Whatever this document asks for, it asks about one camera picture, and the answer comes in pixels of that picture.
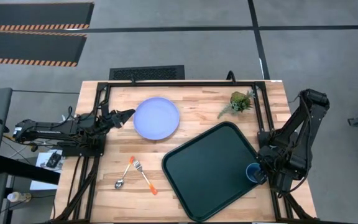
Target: table leg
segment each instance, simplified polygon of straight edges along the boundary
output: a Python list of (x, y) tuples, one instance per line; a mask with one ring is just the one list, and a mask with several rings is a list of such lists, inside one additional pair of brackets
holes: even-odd
[(0, 173), (3, 172), (49, 184), (58, 184), (60, 178), (60, 174), (54, 171), (0, 156)]

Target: metal spoon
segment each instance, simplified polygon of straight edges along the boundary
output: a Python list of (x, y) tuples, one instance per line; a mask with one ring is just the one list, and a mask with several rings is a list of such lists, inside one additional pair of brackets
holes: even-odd
[(132, 162), (134, 161), (135, 157), (131, 156), (131, 159), (129, 160), (129, 164), (127, 166), (127, 168), (125, 169), (124, 175), (122, 175), (122, 178), (117, 180), (116, 184), (115, 184), (115, 188), (119, 189), (122, 185), (124, 185), (124, 177), (127, 174), (128, 169), (130, 168)]

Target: bottle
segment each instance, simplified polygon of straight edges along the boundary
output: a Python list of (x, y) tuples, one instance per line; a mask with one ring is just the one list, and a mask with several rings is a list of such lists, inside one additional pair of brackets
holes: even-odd
[(31, 200), (30, 193), (13, 192), (7, 195), (7, 199), (10, 202), (29, 202)]

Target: black metal frame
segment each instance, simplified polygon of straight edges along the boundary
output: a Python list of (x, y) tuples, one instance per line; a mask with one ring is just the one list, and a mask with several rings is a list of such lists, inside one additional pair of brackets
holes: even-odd
[[(94, 106), (96, 106), (99, 103), (103, 90), (105, 91), (104, 99), (109, 99), (110, 93), (111, 93), (110, 89), (113, 87), (128, 87), (128, 86), (249, 86), (252, 88), (252, 90), (255, 93), (254, 105), (255, 105), (256, 116), (257, 116), (257, 121), (258, 121), (258, 125), (259, 125), (259, 131), (265, 131), (265, 127), (264, 127), (264, 122), (262, 119), (262, 111), (260, 109), (259, 95), (257, 92), (258, 89), (261, 90), (261, 92), (262, 92), (262, 98), (264, 101), (264, 106), (265, 106), (265, 110), (266, 110), (266, 114), (267, 114), (267, 122), (269, 124), (269, 129), (273, 129), (274, 128), (273, 118), (272, 118), (272, 114), (270, 111), (269, 99), (267, 97), (265, 82), (264, 81), (254, 81), (254, 82), (239, 81), (238, 82), (232, 71), (230, 71), (228, 73), (226, 79), (231, 80), (231, 82), (228, 82), (228, 81), (221, 81), (221, 82), (209, 82), (209, 81), (203, 81), (203, 82), (135, 82), (133, 80), (131, 82), (121, 82), (121, 83), (98, 83), (96, 96), (95, 96), (95, 100), (94, 100)], [(82, 169), (81, 169), (79, 186), (82, 186), (85, 182), (86, 171), (88, 169), (89, 159), (90, 159), (90, 157), (84, 157), (83, 165), (82, 165)], [(99, 159), (100, 159), (99, 157), (94, 158), (94, 165), (93, 165), (92, 170), (94, 168), (96, 168), (96, 170), (94, 170), (95, 174), (94, 174), (94, 177), (91, 180), (91, 183), (89, 185), (89, 194), (88, 194), (88, 200), (87, 200), (87, 204), (86, 204), (85, 220), (90, 220), (90, 218), (91, 218), (93, 197), (94, 197), (94, 191), (96, 188), (96, 176), (97, 176), (97, 172), (98, 172), (97, 168), (99, 166)], [(277, 194), (271, 191), (271, 195), (272, 195), (273, 210), (274, 210), (275, 218), (278, 221), (279, 219), (281, 219), (281, 215), (280, 215), (280, 209), (279, 209), (279, 205), (278, 205)], [(74, 216), (73, 216), (74, 220), (77, 220), (79, 218), (80, 205), (81, 205), (81, 200), (79, 200), (78, 203), (75, 205), (76, 207), (75, 207)], [(287, 215), (287, 217), (292, 218), (292, 212), (291, 212), (289, 205), (287, 205), (287, 203), (286, 203), (286, 210), (287, 210), (287, 213), (289, 214), (289, 215)]]

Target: gray floor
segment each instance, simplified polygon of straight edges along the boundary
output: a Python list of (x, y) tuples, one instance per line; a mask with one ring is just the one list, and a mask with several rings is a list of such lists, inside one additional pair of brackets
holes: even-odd
[[(358, 0), (254, 1), (261, 26), (358, 25)], [(246, 0), (99, 0), (91, 21), (92, 28), (251, 24)], [(284, 81), (289, 100), (304, 88), (328, 94), (331, 109), (313, 145), (314, 204), (323, 220), (358, 223), (358, 128), (346, 120), (358, 115), (358, 30), (261, 35), (271, 79)], [(108, 79), (109, 68), (181, 64), (187, 79), (224, 78), (228, 70), (237, 79), (262, 78), (252, 31), (90, 34), (76, 68), (0, 65), (0, 87), (79, 91), (83, 80)], [(8, 126), (26, 118), (60, 120), (77, 97), (14, 93)], [(13, 152), (2, 145), (1, 154)], [(45, 221), (51, 207), (48, 202), (16, 210), (12, 222)], [(25, 215), (30, 212), (36, 215)]]

